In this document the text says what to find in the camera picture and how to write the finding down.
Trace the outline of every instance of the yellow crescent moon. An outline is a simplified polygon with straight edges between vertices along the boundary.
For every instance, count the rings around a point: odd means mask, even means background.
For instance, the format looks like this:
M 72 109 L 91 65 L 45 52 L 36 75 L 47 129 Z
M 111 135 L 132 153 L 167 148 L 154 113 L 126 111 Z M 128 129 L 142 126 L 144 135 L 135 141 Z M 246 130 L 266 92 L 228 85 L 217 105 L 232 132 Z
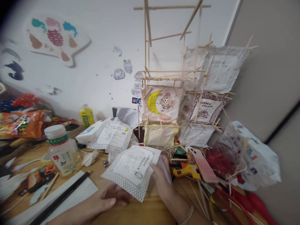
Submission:
M 148 100 L 147 100 L 147 106 L 148 106 L 148 109 L 152 112 L 152 113 L 156 113 L 156 114 L 161 114 L 157 108 L 156 108 L 156 99 L 157 97 L 159 96 L 159 94 L 162 92 L 163 90 L 160 90 L 160 91 L 155 91 L 153 92 Z

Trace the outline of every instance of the orange chip bag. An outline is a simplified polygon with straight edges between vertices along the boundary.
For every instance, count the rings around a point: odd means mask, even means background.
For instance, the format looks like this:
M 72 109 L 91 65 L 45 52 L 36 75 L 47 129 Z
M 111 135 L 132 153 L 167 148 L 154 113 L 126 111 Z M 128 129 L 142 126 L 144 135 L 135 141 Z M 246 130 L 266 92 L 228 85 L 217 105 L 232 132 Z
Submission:
M 44 112 L 0 113 L 0 139 L 41 138 Z

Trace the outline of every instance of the desk surface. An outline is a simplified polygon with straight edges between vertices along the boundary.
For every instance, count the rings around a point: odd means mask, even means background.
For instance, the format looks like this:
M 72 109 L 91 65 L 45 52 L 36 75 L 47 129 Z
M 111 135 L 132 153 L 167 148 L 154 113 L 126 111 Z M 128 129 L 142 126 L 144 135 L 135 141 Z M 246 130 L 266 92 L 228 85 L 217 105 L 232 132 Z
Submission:
M 37 145 L 35 147 L 35 150 L 31 150 L 30 152 L 27 152 L 26 154 L 16 158 L 15 161 L 13 162 L 11 168 L 13 168 L 14 166 L 38 159 L 38 158 L 42 158 L 43 155 L 45 155 L 47 153 L 48 147 L 49 147 L 48 142 Z M 105 159 L 107 159 L 107 156 L 108 155 L 105 155 L 103 153 L 98 154 L 98 157 L 105 158 Z M 16 171 L 16 174 L 17 173 L 26 173 L 26 172 L 29 172 L 33 168 L 37 168 L 37 167 L 41 167 L 41 166 L 43 166 L 43 163 L 41 161 L 36 161 L 36 162 L 33 162 L 33 163 L 25 166 L 23 169 Z M 104 185 L 106 185 L 108 182 L 110 182 L 106 179 L 101 178 L 101 174 L 105 171 L 105 168 L 103 167 L 103 160 L 101 160 L 101 159 L 97 158 L 95 163 L 93 163 L 89 167 L 82 167 L 82 170 L 84 172 L 86 172 L 88 170 L 92 171 L 92 174 L 90 175 L 90 179 L 95 183 L 95 185 L 99 189 L 101 189 Z M 58 179 L 56 180 L 56 182 L 54 183 L 54 185 L 52 186 L 49 194 L 52 193 L 53 191 L 55 191 L 59 186 L 61 186 L 64 182 L 66 182 L 70 177 L 71 177 L 71 175 L 67 176 L 67 177 L 59 176 Z M 188 195 L 183 190 L 179 181 L 185 187 L 185 190 Z M 184 199 L 186 199 L 190 204 L 193 204 L 196 208 L 201 210 L 199 203 L 196 199 L 196 196 L 194 195 L 194 192 L 189 184 L 189 181 L 193 185 L 193 187 L 197 193 L 197 196 L 198 196 L 200 202 L 202 203 L 199 187 L 196 182 L 194 182 L 186 177 L 177 178 L 174 180 L 174 186 L 175 186 L 177 192 L 179 194 L 181 194 Z M 19 190 L 15 191 L 14 194 L 12 196 L 10 196 L 3 203 L 3 205 L 2 205 L 3 211 L 9 209 L 10 207 L 12 207 L 15 203 L 17 203 L 20 200 L 20 197 L 17 195 L 18 191 Z M 28 197 L 26 197 L 15 208 L 13 208 L 10 212 L 8 212 L 4 216 L 4 220 L 6 220 L 6 221 L 10 220 L 14 216 L 16 216 L 16 215 L 22 213 L 23 211 L 25 211 L 26 209 L 28 209 L 29 201 L 30 201 L 31 197 L 32 197 L 32 194 L 29 195 Z M 215 199 L 215 200 L 217 203 L 220 203 L 221 208 L 225 208 L 225 206 L 219 201 L 219 199 Z M 234 205 L 232 206 L 232 208 L 244 225 L 250 224 L 242 211 L 240 211 Z M 221 214 L 219 214 L 218 211 L 215 210 L 215 213 L 216 213 L 216 217 L 217 217 L 216 223 L 218 225 L 228 224 L 228 222 L 221 216 Z M 260 214 L 258 214 L 257 212 L 255 212 L 253 215 L 258 220 L 260 220 L 262 222 L 262 224 L 264 224 L 264 225 L 268 224 L 263 219 L 263 217 Z M 139 201 L 137 201 L 135 199 L 127 207 L 115 207 L 115 208 L 101 214 L 100 216 L 98 216 L 98 218 L 93 222 L 93 224 L 100 224 L 100 223 L 106 224 L 106 225 L 108 225 L 108 224 L 130 224 L 130 225 L 132 225 L 132 224 L 155 224 L 155 225 L 157 225 L 157 224 L 164 224 L 164 225 L 176 224 L 175 220 L 169 213 L 168 209 L 163 204 L 163 202 L 160 200 L 157 189 L 156 189 L 152 179 L 150 180 L 149 188 L 147 190 L 147 193 L 146 193 L 143 203 L 140 203 Z

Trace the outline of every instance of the silver bracelet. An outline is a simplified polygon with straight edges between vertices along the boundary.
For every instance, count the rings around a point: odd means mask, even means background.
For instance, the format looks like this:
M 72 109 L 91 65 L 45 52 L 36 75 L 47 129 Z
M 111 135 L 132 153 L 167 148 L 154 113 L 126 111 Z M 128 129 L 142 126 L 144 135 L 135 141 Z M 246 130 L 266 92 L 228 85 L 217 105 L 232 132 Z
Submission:
M 179 225 L 187 225 L 188 224 L 188 221 L 190 220 L 190 218 L 192 217 L 193 215 L 193 212 L 194 212 L 194 207 L 191 206 L 190 208 L 190 211 L 188 212 L 188 215 L 187 215 L 187 218 L 185 219 L 185 221 Z

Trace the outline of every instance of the plastic bottle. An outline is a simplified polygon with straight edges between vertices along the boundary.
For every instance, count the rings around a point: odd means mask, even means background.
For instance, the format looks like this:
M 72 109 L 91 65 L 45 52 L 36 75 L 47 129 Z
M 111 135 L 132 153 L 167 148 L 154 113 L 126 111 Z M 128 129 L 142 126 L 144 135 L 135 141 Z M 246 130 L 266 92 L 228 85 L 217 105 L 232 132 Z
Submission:
M 81 105 L 81 109 L 79 111 L 79 114 L 82 119 L 82 123 L 84 126 L 89 127 L 90 125 L 94 124 L 94 115 L 93 110 L 88 107 L 86 103 L 83 103 Z
M 82 159 L 75 140 L 69 139 L 63 125 L 54 125 L 45 129 L 51 147 L 48 155 L 64 177 L 81 168 Z

